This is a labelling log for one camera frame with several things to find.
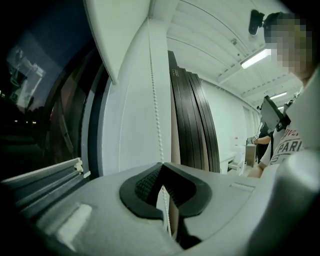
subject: white t-shirt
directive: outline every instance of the white t-shirt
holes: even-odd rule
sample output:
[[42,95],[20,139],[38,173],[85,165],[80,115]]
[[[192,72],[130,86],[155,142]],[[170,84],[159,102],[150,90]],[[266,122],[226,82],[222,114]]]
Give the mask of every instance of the white t-shirt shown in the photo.
[[296,129],[292,124],[288,125],[286,129],[273,133],[273,156],[271,155],[271,142],[268,145],[261,162],[268,165],[281,164],[289,155],[294,152],[303,150],[302,141]]

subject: ceiling light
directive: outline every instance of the ceiling light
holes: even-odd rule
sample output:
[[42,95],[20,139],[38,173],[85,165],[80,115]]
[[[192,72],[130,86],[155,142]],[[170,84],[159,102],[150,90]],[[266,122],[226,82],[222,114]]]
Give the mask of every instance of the ceiling light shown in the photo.
[[271,55],[270,49],[264,49],[263,51],[260,51],[256,55],[252,56],[251,58],[244,61],[241,66],[246,69],[250,67],[251,65],[255,64],[256,62],[262,60],[263,58],[267,57],[268,55]]
[[270,100],[273,100],[273,99],[275,99],[275,98],[279,98],[279,97],[284,96],[284,95],[286,95],[286,94],[287,94],[287,93],[286,93],[286,92],[284,92],[284,93],[281,93],[281,94],[278,94],[278,95],[272,96],[272,97],[270,98]]

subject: black strap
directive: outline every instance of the black strap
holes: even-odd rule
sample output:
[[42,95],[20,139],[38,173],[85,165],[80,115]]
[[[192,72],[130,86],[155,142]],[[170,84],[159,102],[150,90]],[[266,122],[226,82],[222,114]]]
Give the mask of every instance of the black strap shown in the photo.
[[270,133],[270,137],[271,137],[271,152],[270,152],[270,160],[274,155],[274,133],[271,132]]

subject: black vertical panel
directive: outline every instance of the black vertical panel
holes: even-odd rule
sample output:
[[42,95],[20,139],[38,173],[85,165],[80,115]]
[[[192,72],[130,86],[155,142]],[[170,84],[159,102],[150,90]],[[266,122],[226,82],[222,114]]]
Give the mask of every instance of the black vertical panel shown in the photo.
[[180,162],[197,169],[205,168],[202,121],[188,72],[178,67],[173,52],[168,52],[171,86],[175,102]]
[[215,124],[212,117],[211,109],[198,75],[190,73],[190,78],[192,79],[193,85],[194,85],[194,88],[193,88],[194,95],[196,96],[196,99],[198,97],[197,99],[198,107],[199,109],[202,108],[202,112],[200,111],[200,115],[201,113],[203,114],[201,115],[203,130],[207,130],[208,132],[207,136],[205,137],[205,141],[206,141],[207,147],[208,145],[210,145],[210,150],[207,150],[208,158],[209,158],[209,166],[210,166],[210,160],[212,161],[212,169],[210,169],[210,171],[214,173],[220,173],[218,140],[217,140],[217,134],[216,134]]
[[190,85],[190,81],[187,79],[187,72],[185,69],[179,68],[178,75],[181,79],[180,86],[184,91],[184,97],[182,99],[184,108],[187,110],[189,125],[191,131],[191,142],[193,151],[193,167],[197,169],[205,168],[203,158],[203,144],[201,138],[201,119],[199,116],[198,106]]
[[180,146],[180,163],[185,166],[190,166],[188,162],[188,157],[192,158],[193,155],[188,154],[187,150],[187,137],[190,137],[190,128],[186,127],[183,115],[183,106],[180,97],[179,91],[179,79],[175,74],[175,70],[178,67],[175,55],[172,51],[168,52],[168,60],[169,60],[169,71],[170,71],[170,79],[172,92],[175,103],[175,113],[176,113],[176,121],[178,128],[178,136],[179,136],[179,146]]
[[168,52],[169,69],[178,126],[182,165],[205,169],[204,132],[209,171],[219,173],[218,140],[209,103],[196,74],[178,67],[175,55]]
[[198,108],[198,104],[197,104],[197,99],[195,98],[194,92],[193,92],[193,88],[192,88],[192,83],[193,81],[190,80],[190,72],[187,72],[184,68],[182,68],[183,70],[183,75],[185,77],[186,80],[186,85],[185,88],[188,88],[188,93],[191,99],[191,103],[192,103],[192,113],[191,115],[194,115],[194,119],[195,122],[193,123],[193,130],[192,132],[195,134],[194,136],[194,140],[195,143],[193,143],[193,148],[194,150],[196,150],[196,153],[194,153],[194,162],[196,163],[196,160],[198,162],[197,166],[195,166],[195,168],[197,169],[205,169],[205,156],[204,156],[204,146],[203,146],[203,141],[202,141],[202,120],[201,120],[201,116],[199,113],[199,108]]

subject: gray plastic surface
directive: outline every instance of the gray plastic surface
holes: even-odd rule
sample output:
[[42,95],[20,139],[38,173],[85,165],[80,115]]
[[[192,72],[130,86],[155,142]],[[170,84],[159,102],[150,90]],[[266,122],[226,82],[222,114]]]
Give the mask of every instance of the gray plastic surface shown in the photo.
[[87,183],[45,213],[37,226],[56,236],[69,216],[85,204],[92,207],[92,213],[74,239],[69,239],[76,252],[139,256],[261,255],[277,248],[320,191],[320,153],[315,151],[297,152],[281,165],[268,166],[260,179],[167,165],[205,181],[212,189],[206,209],[184,220],[189,234],[202,239],[190,249],[182,250],[168,235],[162,221],[138,218],[120,200],[121,184],[153,164]]
[[72,241],[76,252],[113,256],[173,255],[181,252],[181,247],[170,238],[161,220],[138,218],[120,200],[121,184],[151,166],[153,164],[90,181],[52,207],[37,226],[48,235],[56,236],[78,205],[86,204],[92,207],[92,213]]

